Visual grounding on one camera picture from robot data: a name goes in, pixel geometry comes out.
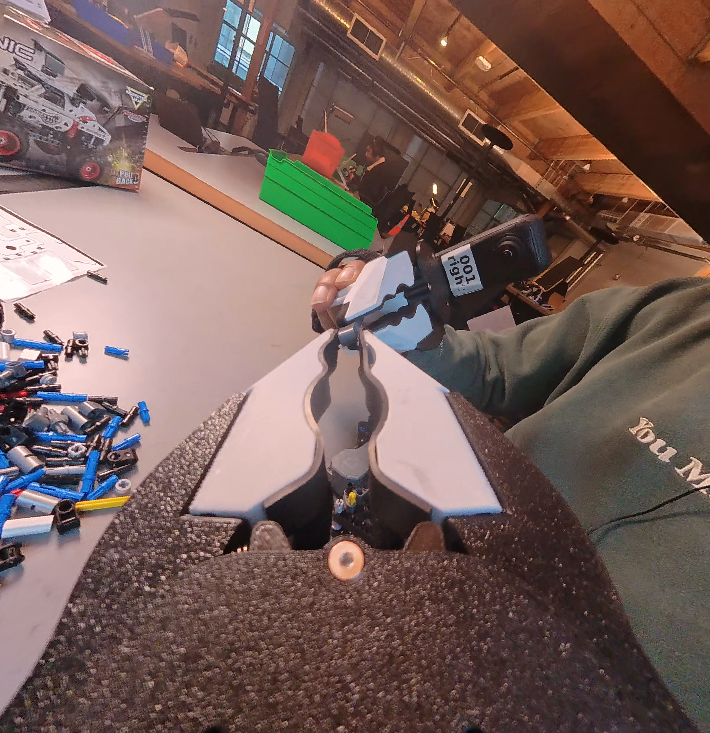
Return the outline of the pile of small toy parts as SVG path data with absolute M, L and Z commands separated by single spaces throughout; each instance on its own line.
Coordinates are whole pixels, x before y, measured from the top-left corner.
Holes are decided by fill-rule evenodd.
M 67 342 L 0 332 L 0 589 L 24 562 L 22 541 L 79 530 L 78 501 L 128 496 L 139 463 L 148 403 L 66 391 L 60 360 L 87 360 L 87 333 Z

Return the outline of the grey black toy chassis assembly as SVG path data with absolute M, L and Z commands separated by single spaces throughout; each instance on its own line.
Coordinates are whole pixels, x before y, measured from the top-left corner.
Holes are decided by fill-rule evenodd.
M 355 447 L 341 450 L 328 467 L 333 493 L 331 536 L 372 535 L 369 494 L 369 439 L 375 428 L 372 417 L 358 424 Z

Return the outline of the small green bin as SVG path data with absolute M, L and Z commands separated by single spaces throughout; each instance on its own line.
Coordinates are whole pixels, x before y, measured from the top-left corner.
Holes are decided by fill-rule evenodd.
M 259 197 L 346 251 L 372 244 L 371 207 L 283 151 L 269 151 Z

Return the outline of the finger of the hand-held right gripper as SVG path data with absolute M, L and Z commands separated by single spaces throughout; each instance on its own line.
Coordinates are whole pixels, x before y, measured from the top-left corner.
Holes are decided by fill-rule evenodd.
M 395 351 L 412 351 L 433 334 L 433 324 L 423 302 L 389 298 L 367 314 L 367 330 Z
M 409 253 L 381 256 L 368 262 L 358 278 L 339 295 L 339 324 L 349 325 L 377 312 L 389 298 L 414 286 L 414 263 Z

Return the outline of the white sticker sheet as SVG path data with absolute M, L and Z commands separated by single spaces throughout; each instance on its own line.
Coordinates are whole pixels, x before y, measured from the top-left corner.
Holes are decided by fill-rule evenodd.
M 0 206 L 0 300 L 11 303 L 104 264 Z

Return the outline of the black floor lamp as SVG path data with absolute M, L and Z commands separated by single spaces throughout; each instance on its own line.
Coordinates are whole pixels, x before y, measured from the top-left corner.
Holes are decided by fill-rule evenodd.
M 468 188 L 471 180 L 477 175 L 477 172 L 480 170 L 482 164 L 488 159 L 491 150 L 494 147 L 498 147 L 501 150 L 509 151 L 514 147 L 512 140 L 505 133 L 493 127 L 492 125 L 484 125 L 483 132 L 485 138 L 488 140 L 488 144 L 486 147 L 484 147 L 483 151 L 480 152 L 476 164 L 465 176 L 465 179 L 460 185 L 460 188 L 457 189 L 457 192 L 455 193 L 451 202 L 444 210 L 442 215 L 444 218 L 448 217 L 448 215 L 451 213 L 451 210 L 456 205 L 458 199 L 462 196 L 462 194 L 464 194 L 466 188 Z

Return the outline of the person's right hand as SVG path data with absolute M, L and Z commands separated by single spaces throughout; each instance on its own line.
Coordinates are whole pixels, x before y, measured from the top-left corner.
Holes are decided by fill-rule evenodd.
M 359 277 L 366 262 L 347 261 L 336 268 L 326 270 L 316 283 L 312 294 L 312 329 L 317 334 L 336 328 L 329 309 L 340 292 Z

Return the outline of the orange bin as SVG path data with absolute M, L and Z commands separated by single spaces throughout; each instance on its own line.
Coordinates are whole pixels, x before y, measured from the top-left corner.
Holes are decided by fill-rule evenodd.
M 309 137 L 301 162 L 324 178 L 332 178 L 340 165 L 344 149 L 331 133 L 313 131 Z

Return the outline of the window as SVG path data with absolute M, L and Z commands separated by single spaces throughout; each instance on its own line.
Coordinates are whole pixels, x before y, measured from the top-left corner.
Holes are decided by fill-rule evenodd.
M 223 79 L 239 92 L 242 92 L 249 76 L 263 18 L 262 2 L 228 1 L 225 4 L 212 67 L 214 72 L 221 73 Z M 259 76 L 282 92 L 294 55 L 295 48 L 286 28 L 273 23 Z

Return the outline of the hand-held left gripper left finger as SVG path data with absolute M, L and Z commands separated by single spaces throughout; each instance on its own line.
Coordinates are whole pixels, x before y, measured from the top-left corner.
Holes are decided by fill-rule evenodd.
M 189 506 L 193 515 L 311 523 L 330 488 L 318 421 L 339 343 L 326 331 L 247 392 Z

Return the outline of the toy truck box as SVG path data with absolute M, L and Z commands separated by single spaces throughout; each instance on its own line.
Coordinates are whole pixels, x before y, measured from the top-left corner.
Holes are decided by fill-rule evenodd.
M 0 165 L 137 191 L 153 88 L 0 3 Z

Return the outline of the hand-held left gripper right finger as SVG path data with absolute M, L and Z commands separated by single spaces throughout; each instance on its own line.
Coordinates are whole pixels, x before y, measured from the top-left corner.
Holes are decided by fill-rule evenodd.
M 441 523 L 500 513 L 448 390 L 368 331 L 361 346 L 369 407 L 378 416 L 369 441 L 376 519 Z

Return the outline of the grey table with wooden edge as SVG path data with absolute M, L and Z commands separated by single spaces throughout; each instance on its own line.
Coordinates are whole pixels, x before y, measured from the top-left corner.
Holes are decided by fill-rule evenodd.
M 145 170 L 325 267 L 343 249 L 259 198 L 265 167 L 253 156 L 196 152 L 150 116 Z

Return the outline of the grey desk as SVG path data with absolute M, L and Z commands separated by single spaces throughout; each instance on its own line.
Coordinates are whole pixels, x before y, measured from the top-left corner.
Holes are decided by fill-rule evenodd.
M 137 488 L 176 445 L 233 394 L 310 342 L 310 301 L 321 268 L 146 171 L 138 193 L 100 187 L 19 192 L 0 205 L 106 269 L 12 307 L 20 337 L 86 331 L 89 357 L 62 362 L 70 393 L 146 401 Z

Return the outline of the wooden workbench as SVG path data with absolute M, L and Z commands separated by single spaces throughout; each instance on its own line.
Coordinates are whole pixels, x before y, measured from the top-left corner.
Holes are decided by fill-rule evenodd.
M 249 112 L 258 105 L 249 102 L 229 85 L 194 67 L 181 67 L 163 45 L 152 42 L 153 54 L 141 47 L 141 32 L 117 21 L 93 2 L 47 2 L 54 28 L 117 61 L 154 87 L 158 95 L 174 88 L 193 103 L 206 120 L 221 115 L 231 103 Z

